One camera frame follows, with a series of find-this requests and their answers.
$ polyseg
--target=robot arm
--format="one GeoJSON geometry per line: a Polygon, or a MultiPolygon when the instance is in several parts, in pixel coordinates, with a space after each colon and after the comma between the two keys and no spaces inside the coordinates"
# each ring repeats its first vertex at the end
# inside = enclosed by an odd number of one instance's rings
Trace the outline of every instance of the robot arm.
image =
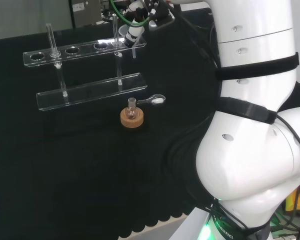
{"type": "MultiPolygon", "coordinates": [[[[214,17],[221,67],[238,76],[222,79],[220,97],[276,113],[294,89],[296,69],[259,74],[251,66],[262,72],[260,63],[269,68],[296,55],[291,0],[206,2],[214,17]],[[240,72],[248,77],[239,77],[240,72]]],[[[300,136],[300,108],[279,115],[300,136]]],[[[300,145],[280,120],[269,123],[218,110],[198,148],[196,170],[207,191],[245,226],[269,226],[277,207],[300,185],[300,145]]],[[[226,238],[213,218],[209,225],[215,239],[226,238]]],[[[259,240],[272,239],[269,231],[267,227],[259,240]]]]}

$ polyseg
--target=clear acrylic shelf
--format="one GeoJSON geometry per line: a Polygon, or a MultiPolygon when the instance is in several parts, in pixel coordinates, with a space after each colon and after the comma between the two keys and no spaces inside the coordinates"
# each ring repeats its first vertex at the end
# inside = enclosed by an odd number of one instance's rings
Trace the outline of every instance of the clear acrylic shelf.
{"type": "MultiPolygon", "coordinates": [[[[125,50],[132,50],[123,44],[124,37],[120,37],[120,45],[114,44],[115,38],[108,38],[90,42],[84,42],[79,44],[58,46],[58,57],[53,56],[53,50],[51,48],[29,51],[23,53],[23,62],[27,67],[40,66],[44,64],[51,64],[60,61],[67,61],[72,59],[80,59],[95,55],[109,54],[114,52],[122,52],[125,50]]],[[[147,42],[141,37],[139,42],[133,46],[133,48],[142,48],[147,42]]]]}
{"type": "Polygon", "coordinates": [[[128,48],[123,43],[124,38],[119,38],[118,17],[116,14],[112,15],[112,25],[114,38],[57,47],[52,26],[50,23],[46,24],[51,48],[23,53],[24,65],[33,67],[53,63],[57,73],[60,89],[37,93],[36,100],[39,110],[47,111],[87,103],[139,91],[147,87],[146,81],[140,73],[122,76],[121,69],[122,51],[132,50],[133,52],[134,48],[144,47],[146,42],[140,38],[140,35],[135,45],[128,48]],[[115,57],[116,77],[69,88],[66,86],[62,61],[109,53],[112,53],[115,57]]]}
{"type": "Polygon", "coordinates": [[[118,78],[110,78],[102,81],[69,87],[64,96],[61,89],[40,92],[36,94],[38,108],[41,111],[58,109],[75,104],[104,99],[125,93],[135,92],[147,87],[141,73],[135,73],[121,77],[122,85],[118,84],[118,78]]]}

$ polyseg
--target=black tablecloth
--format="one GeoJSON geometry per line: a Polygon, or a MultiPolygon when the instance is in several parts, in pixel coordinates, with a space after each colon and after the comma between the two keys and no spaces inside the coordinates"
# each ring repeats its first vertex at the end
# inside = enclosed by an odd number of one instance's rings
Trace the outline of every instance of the black tablecloth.
{"type": "MultiPolygon", "coordinates": [[[[212,24],[208,10],[186,15],[212,24]]],[[[110,24],[55,34],[58,46],[111,36],[110,24]]],[[[122,74],[140,72],[146,90],[47,112],[36,93],[59,88],[55,69],[25,67],[22,54],[48,48],[47,35],[0,40],[0,240],[115,240],[191,212],[184,185],[161,171],[161,153],[175,132],[214,109],[219,85],[177,23],[145,39],[136,59],[123,53],[122,74]],[[141,128],[122,127],[127,99],[152,94],[166,103],[144,106],[141,128]]],[[[112,54],[63,67],[67,86],[116,75],[112,54]]],[[[298,106],[299,84],[283,108],[298,106]]]]}

